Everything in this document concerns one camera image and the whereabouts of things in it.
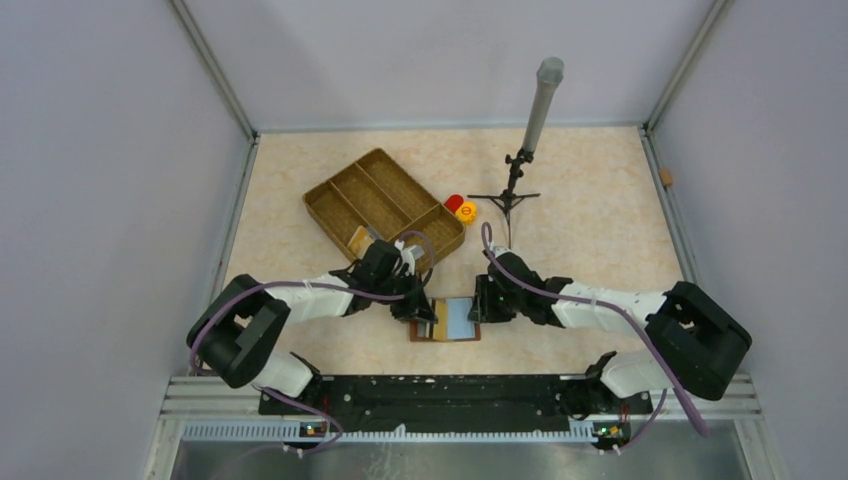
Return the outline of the brown leather card holder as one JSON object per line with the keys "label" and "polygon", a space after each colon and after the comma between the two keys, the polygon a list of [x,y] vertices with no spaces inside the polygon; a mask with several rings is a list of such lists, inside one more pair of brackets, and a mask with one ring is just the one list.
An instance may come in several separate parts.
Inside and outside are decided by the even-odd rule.
{"label": "brown leather card holder", "polygon": [[474,342],[482,337],[480,325],[469,320],[471,297],[434,298],[431,308],[436,322],[414,322],[409,325],[411,342]]}

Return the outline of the woven brown divided tray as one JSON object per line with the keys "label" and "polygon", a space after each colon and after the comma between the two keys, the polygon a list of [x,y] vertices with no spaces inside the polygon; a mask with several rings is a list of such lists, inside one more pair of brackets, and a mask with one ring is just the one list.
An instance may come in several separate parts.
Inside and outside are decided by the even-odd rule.
{"label": "woven brown divided tray", "polygon": [[465,226],[385,150],[376,148],[303,195],[310,216],[348,259],[361,227],[385,240],[415,230],[427,236],[435,259],[417,264],[420,272],[442,261],[465,241]]}

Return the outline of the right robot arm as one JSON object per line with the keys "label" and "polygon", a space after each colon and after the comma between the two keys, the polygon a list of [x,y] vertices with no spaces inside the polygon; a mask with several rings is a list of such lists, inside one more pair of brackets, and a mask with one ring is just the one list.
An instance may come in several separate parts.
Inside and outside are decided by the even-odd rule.
{"label": "right robot arm", "polygon": [[589,404],[612,412],[626,397],[670,390],[682,404],[723,398],[753,344],[751,334],[698,285],[667,291],[618,291],[567,277],[546,279],[514,252],[487,252],[475,278],[470,321],[495,324],[521,315],[539,326],[628,335],[641,350],[610,353],[586,385]]}

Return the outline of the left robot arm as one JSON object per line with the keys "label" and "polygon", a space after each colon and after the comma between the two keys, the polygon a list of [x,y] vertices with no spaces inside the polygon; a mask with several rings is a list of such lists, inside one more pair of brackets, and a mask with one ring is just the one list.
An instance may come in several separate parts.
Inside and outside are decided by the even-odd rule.
{"label": "left robot arm", "polygon": [[311,280],[233,278],[187,334],[193,372],[215,375],[234,389],[270,388],[297,413],[314,410],[320,373],[294,353],[277,352],[284,328],[347,317],[373,304],[388,306],[401,322],[436,322],[424,291],[432,274],[418,272],[415,250],[401,239],[374,240],[348,267]]}

